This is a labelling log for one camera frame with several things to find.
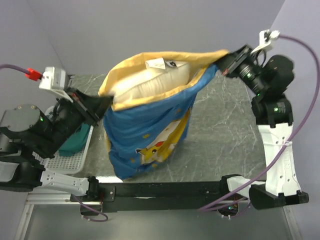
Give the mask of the blue and yellow pillowcase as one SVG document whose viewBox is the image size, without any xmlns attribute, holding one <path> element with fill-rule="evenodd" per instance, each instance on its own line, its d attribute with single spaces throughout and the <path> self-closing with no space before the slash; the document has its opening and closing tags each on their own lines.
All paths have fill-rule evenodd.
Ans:
<svg viewBox="0 0 320 240">
<path fill-rule="evenodd" d="M 115 175 L 130 179 L 166 161 L 177 144 L 187 136 L 196 96 L 216 75 L 215 61 L 227 55 L 214 52 L 142 52 L 114 66 L 105 77 L 98 94 L 112 96 L 109 90 L 121 79 L 143 70 L 148 60 L 163 58 L 187 62 L 189 82 L 155 96 L 115 103 L 103 118 L 109 160 Z"/>
</svg>

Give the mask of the cream pillow with bear print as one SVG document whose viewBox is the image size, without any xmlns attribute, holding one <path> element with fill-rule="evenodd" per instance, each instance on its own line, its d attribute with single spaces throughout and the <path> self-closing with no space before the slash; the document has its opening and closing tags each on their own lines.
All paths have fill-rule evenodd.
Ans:
<svg viewBox="0 0 320 240">
<path fill-rule="evenodd" d="M 189 83 L 190 64 L 185 61 L 155 58 L 145 62 L 145 68 L 122 78 L 108 94 L 114 103 L 154 97 Z"/>
</svg>

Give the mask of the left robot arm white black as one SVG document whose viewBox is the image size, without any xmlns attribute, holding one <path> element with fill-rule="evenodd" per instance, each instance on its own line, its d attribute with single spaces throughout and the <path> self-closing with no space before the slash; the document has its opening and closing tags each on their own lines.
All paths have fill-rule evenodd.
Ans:
<svg viewBox="0 0 320 240">
<path fill-rule="evenodd" d="M 35 188 L 47 188 L 84 196 L 88 201 L 100 197 L 96 177 L 76 178 L 55 173 L 34 156 L 54 158 L 82 124 L 96 126 L 113 103 L 110 95 L 89 96 L 71 87 L 66 93 L 71 99 L 57 99 L 51 118 L 32 104 L 4 111 L 0 119 L 0 163 L 10 176 L 0 180 L 1 190 L 31 192 Z"/>
</svg>

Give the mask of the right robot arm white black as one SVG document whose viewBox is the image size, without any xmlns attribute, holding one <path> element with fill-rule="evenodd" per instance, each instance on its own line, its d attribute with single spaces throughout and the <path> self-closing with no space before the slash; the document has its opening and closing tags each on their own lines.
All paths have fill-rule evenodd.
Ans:
<svg viewBox="0 0 320 240">
<path fill-rule="evenodd" d="M 227 78 L 239 78 L 255 94 L 251 109 L 264 147 L 265 181 L 255 180 L 238 194 L 249 198 L 257 210 L 309 202 L 295 171 L 292 140 L 293 108 L 285 95 L 294 80 L 294 64 L 283 56 L 272 56 L 259 65 L 257 53 L 244 45 L 216 61 Z"/>
</svg>

